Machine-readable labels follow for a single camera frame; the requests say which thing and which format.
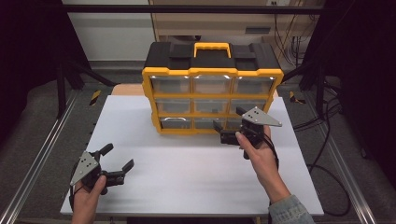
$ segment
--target storage organizer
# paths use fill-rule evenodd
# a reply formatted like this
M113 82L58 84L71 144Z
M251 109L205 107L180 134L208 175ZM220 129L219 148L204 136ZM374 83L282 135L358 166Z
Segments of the storage organizer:
M237 106L267 112L283 72L269 44L151 44L143 89L159 133L215 133L213 120L237 130Z

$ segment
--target silver metal bracket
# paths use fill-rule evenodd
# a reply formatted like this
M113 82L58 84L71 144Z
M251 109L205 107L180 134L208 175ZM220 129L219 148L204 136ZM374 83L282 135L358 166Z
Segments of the silver metal bracket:
M282 122L267 115L265 112L260 110L257 106L250 109L245 114L243 114L242 119L245 119L245 120L247 120L251 123L254 123L254 124L282 127Z
M88 151L84 151L78 161L78 166L73 174L72 181L70 182L70 186L76 185L76 183L80 179L84 178L87 174L90 173L90 171L95 169L98 165L99 162L97 162L95 158Z

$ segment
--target denim sleeve cuff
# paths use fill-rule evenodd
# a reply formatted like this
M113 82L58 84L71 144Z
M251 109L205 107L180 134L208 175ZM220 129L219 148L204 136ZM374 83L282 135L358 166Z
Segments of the denim sleeve cuff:
M274 223L314 223L304 205L295 195L290 195L268 208Z

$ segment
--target white wall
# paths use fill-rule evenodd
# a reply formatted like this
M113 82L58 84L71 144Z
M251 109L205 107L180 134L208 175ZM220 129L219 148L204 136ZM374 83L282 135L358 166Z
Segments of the white wall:
M63 0L64 4L148 5L148 0ZM69 13L89 61L143 61L155 41L149 13Z

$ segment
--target white tabletop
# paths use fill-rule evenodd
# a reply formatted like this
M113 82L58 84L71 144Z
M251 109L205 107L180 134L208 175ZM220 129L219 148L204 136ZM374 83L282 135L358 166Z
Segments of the white tabletop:
M312 215L323 215L282 98L269 114L282 121L272 127L279 172L291 193ZM268 214L269 199L250 161L238 146L223 145L219 134L158 134L145 96L114 96L105 106L88 144L101 157L102 169L113 172L130 159L134 168L121 186L101 196L97 214L133 217L255 217ZM72 214L68 196L62 214Z

